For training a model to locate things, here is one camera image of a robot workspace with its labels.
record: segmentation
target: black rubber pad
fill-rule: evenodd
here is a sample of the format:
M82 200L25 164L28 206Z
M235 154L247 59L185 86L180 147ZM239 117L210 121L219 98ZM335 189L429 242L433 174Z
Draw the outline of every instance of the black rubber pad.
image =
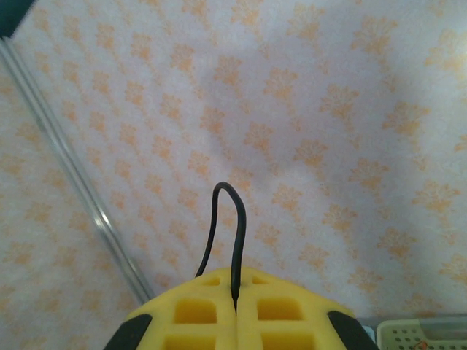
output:
M104 350L136 350L152 319L143 314L122 323Z
M329 312L328 317L347 350L378 350L362 325L353 317L338 311Z

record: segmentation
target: mesh container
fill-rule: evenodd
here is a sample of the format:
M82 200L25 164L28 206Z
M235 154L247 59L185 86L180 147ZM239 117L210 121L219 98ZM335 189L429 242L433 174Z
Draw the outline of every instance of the mesh container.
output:
M467 350L467 317L385 321L377 344L381 350Z

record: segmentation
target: black wire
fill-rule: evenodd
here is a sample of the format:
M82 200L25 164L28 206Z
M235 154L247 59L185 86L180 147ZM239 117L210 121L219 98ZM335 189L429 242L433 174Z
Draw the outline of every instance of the black wire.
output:
M242 254L243 246L245 242L245 233L247 231L247 213L245 211L245 205L242 199L235 189L227 182L219 182L212 191L212 214L211 214L211 228L209 229L209 237L206 243L206 249L204 250L203 260L199 266L196 277L203 274L204 269L209 260L211 254L212 242L214 241L214 234L216 231L217 224L217 202L219 199L220 190L224 189L232 198L233 203L236 207L237 224L236 224L236 235L235 243L233 244L232 253L232 265L231 265L231 293L233 299L233 306L236 311L236 302L239 299L240 294L240 280L242 273Z

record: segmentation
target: patterned fabric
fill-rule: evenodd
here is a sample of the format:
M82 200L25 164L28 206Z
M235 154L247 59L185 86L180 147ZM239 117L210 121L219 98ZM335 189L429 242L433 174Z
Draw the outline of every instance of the patterned fabric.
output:
M102 349L136 301L1 64L0 115L1 348Z
M15 44L158 292L226 180L245 265L358 316L467 311L467 2L41 0ZM210 268L235 226L223 195Z

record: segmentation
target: black cable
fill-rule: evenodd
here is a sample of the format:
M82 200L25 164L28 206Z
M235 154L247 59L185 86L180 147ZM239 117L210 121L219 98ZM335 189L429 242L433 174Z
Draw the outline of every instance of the black cable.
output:
M231 265L231 293L233 306L236 311L236 302L239 299L240 294L242 254L245 242L245 234L247 231L247 213L245 211L245 205L243 204L243 201L240 198L239 194L227 182L219 182L218 184L216 184L214 190L212 191L211 228L209 229L209 237L207 239L206 249L204 250L203 260L201 261L198 272L196 272L196 277L203 274L204 269L207 265L207 261L209 260L209 255L211 254L212 242L214 241L214 234L216 231L217 224L217 202L219 199L219 192L222 189L224 189L232 198L233 204L235 204L236 207L237 214L236 235L235 243L233 244Z

